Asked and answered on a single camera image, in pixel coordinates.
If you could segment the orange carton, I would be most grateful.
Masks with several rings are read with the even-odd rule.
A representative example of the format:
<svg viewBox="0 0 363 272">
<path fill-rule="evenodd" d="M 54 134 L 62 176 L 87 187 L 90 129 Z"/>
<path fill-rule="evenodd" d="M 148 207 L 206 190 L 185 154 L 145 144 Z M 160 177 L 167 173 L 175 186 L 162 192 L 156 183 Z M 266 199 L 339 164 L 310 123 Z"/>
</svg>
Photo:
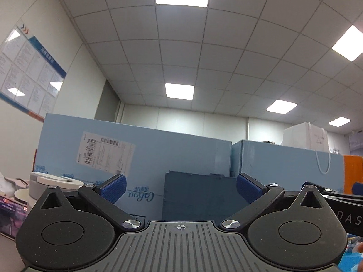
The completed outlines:
<svg viewBox="0 0 363 272">
<path fill-rule="evenodd" d="M 352 194 L 354 183 L 362 183 L 362 157 L 354 155 L 344 155 L 344 193 Z"/>
</svg>

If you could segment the right light blue carton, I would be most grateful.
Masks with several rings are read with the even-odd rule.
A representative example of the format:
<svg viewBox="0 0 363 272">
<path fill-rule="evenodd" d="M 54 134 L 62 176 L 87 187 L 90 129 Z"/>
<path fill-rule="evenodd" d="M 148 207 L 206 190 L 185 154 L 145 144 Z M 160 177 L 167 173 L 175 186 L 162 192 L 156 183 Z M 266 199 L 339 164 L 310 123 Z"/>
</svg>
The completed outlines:
<svg viewBox="0 0 363 272">
<path fill-rule="evenodd" d="M 300 190 L 305 182 L 344 190 L 343 156 L 328 152 L 241 140 L 231 147 L 231 176 L 240 173 L 286 190 Z"/>
</svg>

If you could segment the light blue carton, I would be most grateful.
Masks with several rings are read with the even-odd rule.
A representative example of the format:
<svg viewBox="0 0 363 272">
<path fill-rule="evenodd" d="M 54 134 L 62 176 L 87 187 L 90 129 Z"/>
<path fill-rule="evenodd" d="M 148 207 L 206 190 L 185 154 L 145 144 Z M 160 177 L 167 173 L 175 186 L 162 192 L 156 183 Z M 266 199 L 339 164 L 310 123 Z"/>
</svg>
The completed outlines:
<svg viewBox="0 0 363 272">
<path fill-rule="evenodd" d="M 34 169 L 101 184 L 127 179 L 116 206 L 144 223 L 161 220 L 167 172 L 230 175 L 231 142 L 114 122 L 48 114 Z"/>
<path fill-rule="evenodd" d="M 286 190 L 300 190 L 305 182 L 344 190 L 343 156 L 328 152 L 241 140 L 231 147 L 231 176 L 240 173 Z"/>
</svg>

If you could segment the left light blue carton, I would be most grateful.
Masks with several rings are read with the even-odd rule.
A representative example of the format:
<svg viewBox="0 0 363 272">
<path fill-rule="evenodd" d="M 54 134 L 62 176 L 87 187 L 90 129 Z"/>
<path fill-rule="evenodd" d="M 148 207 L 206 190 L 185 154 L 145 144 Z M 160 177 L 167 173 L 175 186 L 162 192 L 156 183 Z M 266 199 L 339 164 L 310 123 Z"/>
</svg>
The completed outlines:
<svg viewBox="0 0 363 272">
<path fill-rule="evenodd" d="M 167 172 L 230 175 L 231 142 L 114 122 L 48 114 L 34 169 L 101 184 L 127 179 L 116 206 L 144 223 L 161 220 Z"/>
</svg>

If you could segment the anime printed desk mat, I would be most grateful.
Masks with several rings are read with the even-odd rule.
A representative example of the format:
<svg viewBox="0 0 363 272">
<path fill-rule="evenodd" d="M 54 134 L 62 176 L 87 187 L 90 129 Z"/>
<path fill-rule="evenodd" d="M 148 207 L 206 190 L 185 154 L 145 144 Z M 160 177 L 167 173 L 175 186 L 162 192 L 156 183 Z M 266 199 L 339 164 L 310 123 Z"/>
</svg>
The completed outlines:
<svg viewBox="0 0 363 272">
<path fill-rule="evenodd" d="M 338 265 L 341 271 L 358 271 L 359 264 L 362 262 L 362 252 L 359 251 L 359 246 L 361 244 L 362 237 L 348 234 L 348 243 L 346 246 L 346 250 Z"/>
</svg>

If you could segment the white round appliance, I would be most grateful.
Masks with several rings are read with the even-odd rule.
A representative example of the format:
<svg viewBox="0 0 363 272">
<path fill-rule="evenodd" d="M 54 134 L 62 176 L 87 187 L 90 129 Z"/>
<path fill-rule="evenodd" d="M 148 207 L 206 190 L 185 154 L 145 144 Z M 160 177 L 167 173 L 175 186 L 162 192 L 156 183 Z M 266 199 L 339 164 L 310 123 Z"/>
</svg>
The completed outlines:
<svg viewBox="0 0 363 272">
<path fill-rule="evenodd" d="M 27 205 L 27 211 L 30 212 L 49 187 L 58 187 L 63 192 L 74 192 L 83 185 L 83 182 L 74 178 L 31 172 L 28 180 L 15 180 L 14 199 Z"/>
</svg>

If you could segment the dark blue storage box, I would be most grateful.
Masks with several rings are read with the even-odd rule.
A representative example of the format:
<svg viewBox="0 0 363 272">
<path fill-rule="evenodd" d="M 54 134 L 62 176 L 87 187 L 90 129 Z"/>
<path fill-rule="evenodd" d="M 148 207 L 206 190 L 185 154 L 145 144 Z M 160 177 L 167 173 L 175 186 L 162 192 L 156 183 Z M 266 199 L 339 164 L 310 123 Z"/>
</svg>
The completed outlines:
<svg viewBox="0 0 363 272">
<path fill-rule="evenodd" d="M 174 171 L 165 175 L 164 221 L 213 221 L 219 224 L 247 205 L 238 193 L 233 177 Z"/>
</svg>

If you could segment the white paper shopping bag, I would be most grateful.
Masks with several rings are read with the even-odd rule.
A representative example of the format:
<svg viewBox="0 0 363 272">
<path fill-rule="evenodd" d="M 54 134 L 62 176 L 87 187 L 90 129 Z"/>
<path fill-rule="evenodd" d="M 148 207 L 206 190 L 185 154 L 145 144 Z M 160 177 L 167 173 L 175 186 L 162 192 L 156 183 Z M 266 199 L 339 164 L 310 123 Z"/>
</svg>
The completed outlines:
<svg viewBox="0 0 363 272">
<path fill-rule="evenodd" d="M 317 167 L 320 173 L 326 175 L 330 171 L 331 153 L 327 132 L 323 128 L 312 125 L 310 122 L 291 126 L 283 132 L 282 145 L 315 151 Z M 318 152 L 326 152 L 328 154 L 327 168 L 325 170 L 321 167 Z"/>
</svg>

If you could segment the wall notice board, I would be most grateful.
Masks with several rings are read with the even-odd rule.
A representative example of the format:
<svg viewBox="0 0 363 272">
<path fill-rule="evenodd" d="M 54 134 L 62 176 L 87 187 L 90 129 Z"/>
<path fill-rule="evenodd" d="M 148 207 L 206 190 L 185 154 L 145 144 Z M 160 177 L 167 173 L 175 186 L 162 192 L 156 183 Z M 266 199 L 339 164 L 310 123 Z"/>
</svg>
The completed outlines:
<svg viewBox="0 0 363 272">
<path fill-rule="evenodd" d="M 43 122 L 53 112 L 66 71 L 24 22 L 1 44 L 1 100 Z"/>
</svg>

